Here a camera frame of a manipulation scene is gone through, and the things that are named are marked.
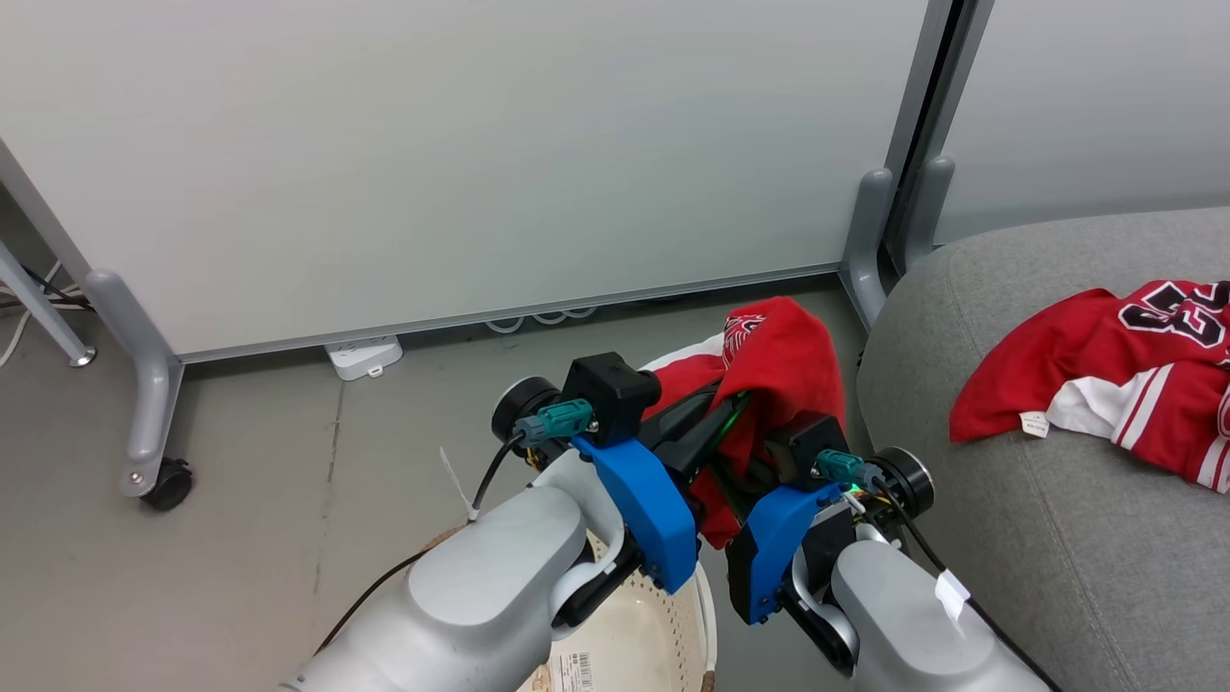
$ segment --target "barcode sticker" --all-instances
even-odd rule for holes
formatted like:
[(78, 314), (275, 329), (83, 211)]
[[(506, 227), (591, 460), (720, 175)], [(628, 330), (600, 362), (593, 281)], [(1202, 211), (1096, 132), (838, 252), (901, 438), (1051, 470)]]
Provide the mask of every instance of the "barcode sticker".
[(551, 692), (595, 692), (589, 651), (551, 658)]

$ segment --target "white tape label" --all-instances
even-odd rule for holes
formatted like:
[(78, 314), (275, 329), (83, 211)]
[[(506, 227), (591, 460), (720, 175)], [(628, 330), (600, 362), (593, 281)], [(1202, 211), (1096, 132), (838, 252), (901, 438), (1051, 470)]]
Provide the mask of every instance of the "white tape label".
[(1050, 433), (1050, 422), (1047, 420), (1047, 414), (1043, 412), (1026, 412), (1021, 415), (1021, 430), (1026, 435), (1032, 435), (1034, 438), (1046, 438)]
[(943, 612), (948, 613), (952, 626), (964, 637), (966, 633), (957, 621), (961, 618), (961, 611), (966, 607), (966, 600), (969, 599), (969, 590), (957, 581), (957, 575), (943, 570), (943, 574), (935, 580), (935, 597), (943, 605)]
[(589, 651), (551, 658), (551, 692), (595, 692)]
[(461, 482), (458, 481), (458, 474), (453, 471), (453, 465), (449, 463), (449, 456), (444, 454), (444, 447), (440, 447), (440, 463), (444, 465), (444, 471), (449, 472), (449, 478), (453, 479), (453, 488), (456, 488), (458, 495), (461, 497), (461, 501), (465, 503), (465, 514), (470, 521), (478, 519), (478, 511), (474, 509), (474, 504), (466, 499), (465, 490), (461, 490)]

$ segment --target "teal cable connector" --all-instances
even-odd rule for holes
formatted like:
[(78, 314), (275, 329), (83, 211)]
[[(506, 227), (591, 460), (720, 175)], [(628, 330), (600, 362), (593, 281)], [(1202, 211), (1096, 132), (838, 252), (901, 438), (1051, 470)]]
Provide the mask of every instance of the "teal cable connector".
[(834, 483), (862, 483), (859, 472), (862, 471), (865, 462), (860, 457), (838, 452), (836, 450), (825, 450), (820, 452), (815, 461), (820, 465), (820, 476), (828, 481)]
[(876, 488), (875, 479), (884, 479), (884, 473), (875, 465), (868, 465), (861, 457), (825, 450), (815, 458), (820, 476), (834, 483), (850, 483), (862, 488)]
[(539, 411), (538, 415), (525, 417), (513, 427), (513, 435), (520, 433), (525, 438), (522, 447), (534, 447), (547, 440), (568, 439), (581, 435), (594, 418), (594, 409), (584, 399), (560, 402)]

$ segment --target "caster wheel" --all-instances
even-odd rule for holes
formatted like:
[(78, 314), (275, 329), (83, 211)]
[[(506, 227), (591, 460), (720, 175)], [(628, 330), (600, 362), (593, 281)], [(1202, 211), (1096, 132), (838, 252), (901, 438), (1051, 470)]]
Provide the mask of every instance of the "caster wheel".
[(180, 506), (180, 503), (192, 492), (192, 472), (188, 462), (162, 457), (157, 470), (157, 481), (149, 493), (141, 495), (146, 506), (167, 513)]

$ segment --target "whiteboard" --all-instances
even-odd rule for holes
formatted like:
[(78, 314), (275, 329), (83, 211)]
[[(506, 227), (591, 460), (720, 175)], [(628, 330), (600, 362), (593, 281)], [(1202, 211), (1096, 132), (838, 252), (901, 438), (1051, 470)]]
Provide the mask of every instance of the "whiteboard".
[(6, 0), (0, 139), (176, 354), (840, 261), (925, 0)]
[(938, 242), (1230, 203), (1230, 5), (996, 0), (943, 152)]

